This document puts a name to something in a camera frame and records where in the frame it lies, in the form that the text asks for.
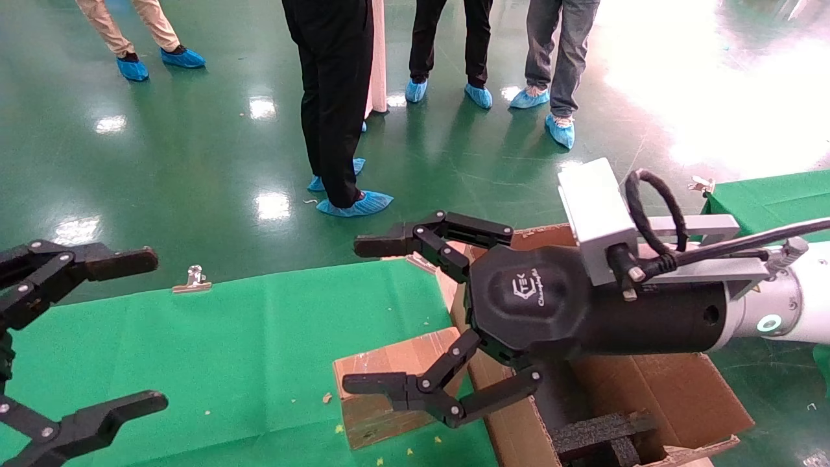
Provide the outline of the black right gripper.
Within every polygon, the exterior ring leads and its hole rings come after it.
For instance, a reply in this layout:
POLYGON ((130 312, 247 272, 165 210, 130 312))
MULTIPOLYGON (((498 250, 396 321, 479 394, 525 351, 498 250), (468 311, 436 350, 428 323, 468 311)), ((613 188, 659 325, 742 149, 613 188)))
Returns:
POLYGON ((424 375, 346 374, 353 395, 383 395, 395 411, 427 412, 458 428, 516 404, 543 381, 533 366, 457 399, 445 387, 483 343, 498 361, 577 359, 589 355, 706 352, 720 340, 727 298, 721 283, 647 285, 626 301, 614 283, 595 286, 575 247, 510 247, 504 224, 436 211, 423 221, 392 225, 383 235, 359 235, 359 257, 417 252, 456 283, 466 283, 467 330, 424 375), (472 261, 450 242, 488 250, 472 261))

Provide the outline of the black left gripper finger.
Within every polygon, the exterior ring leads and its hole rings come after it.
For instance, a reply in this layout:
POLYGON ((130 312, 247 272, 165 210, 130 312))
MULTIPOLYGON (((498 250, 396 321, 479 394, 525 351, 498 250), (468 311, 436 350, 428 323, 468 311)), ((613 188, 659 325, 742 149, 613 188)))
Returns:
POLYGON ((36 240, 2 251, 1 328, 23 330, 85 281, 108 281, 153 272, 149 247, 116 252, 104 243, 67 247, 36 240))
POLYGON ((1 422, 29 438, 4 466, 62 466, 111 446, 125 423, 166 410, 169 405, 160 391, 139 391, 82 408, 54 422, 12 397, 2 395, 1 402, 1 422))

